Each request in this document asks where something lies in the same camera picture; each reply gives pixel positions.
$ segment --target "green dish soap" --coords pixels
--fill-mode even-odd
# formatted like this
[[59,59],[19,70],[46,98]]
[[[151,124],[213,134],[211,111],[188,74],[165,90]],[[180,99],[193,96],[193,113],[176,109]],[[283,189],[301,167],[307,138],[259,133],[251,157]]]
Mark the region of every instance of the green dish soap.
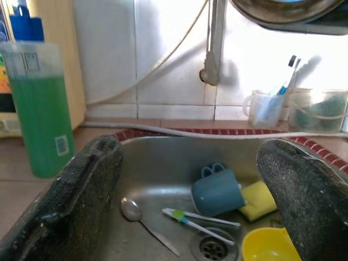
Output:
[[51,178],[74,156],[59,50],[38,42],[0,46],[33,174]]

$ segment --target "blue mug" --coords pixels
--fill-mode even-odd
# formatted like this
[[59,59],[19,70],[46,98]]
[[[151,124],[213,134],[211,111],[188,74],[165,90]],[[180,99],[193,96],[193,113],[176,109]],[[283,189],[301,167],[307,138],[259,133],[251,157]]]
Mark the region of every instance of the blue mug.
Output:
[[245,206],[234,173],[221,163],[204,167],[202,178],[192,186],[192,200],[198,213],[216,216]]

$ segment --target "clear plastic container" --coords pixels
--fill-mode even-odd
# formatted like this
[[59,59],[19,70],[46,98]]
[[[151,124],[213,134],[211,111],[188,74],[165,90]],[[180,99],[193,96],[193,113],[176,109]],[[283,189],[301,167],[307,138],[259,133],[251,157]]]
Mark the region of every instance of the clear plastic container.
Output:
[[50,178],[73,157],[60,53],[41,42],[0,44],[33,174]]
[[252,95],[244,101],[243,112],[249,122],[258,127],[276,127],[282,113],[284,95],[269,96],[260,90],[252,91]]
[[289,126],[292,131],[340,132],[346,116],[348,91],[295,89],[289,93]]

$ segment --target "yellow sponge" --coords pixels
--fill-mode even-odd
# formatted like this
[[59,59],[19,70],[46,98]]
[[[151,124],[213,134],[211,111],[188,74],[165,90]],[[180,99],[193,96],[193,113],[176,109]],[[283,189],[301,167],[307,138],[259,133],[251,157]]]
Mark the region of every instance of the yellow sponge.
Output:
[[242,189],[241,193],[247,204],[239,211],[251,222],[277,209],[271,192],[262,181]]

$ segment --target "spoon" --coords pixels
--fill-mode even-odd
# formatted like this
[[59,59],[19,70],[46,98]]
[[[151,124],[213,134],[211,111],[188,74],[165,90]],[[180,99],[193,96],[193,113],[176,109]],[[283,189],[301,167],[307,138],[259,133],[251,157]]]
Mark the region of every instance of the spoon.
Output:
[[121,212],[125,216],[126,219],[129,221],[133,222],[140,222],[147,231],[149,231],[155,238],[158,239],[163,245],[165,245],[170,251],[172,251],[177,257],[180,256],[179,251],[161,234],[155,232],[148,226],[146,226],[141,218],[142,218],[142,213],[141,209],[138,206],[137,203],[135,203],[133,200],[130,198],[124,197],[121,199]]

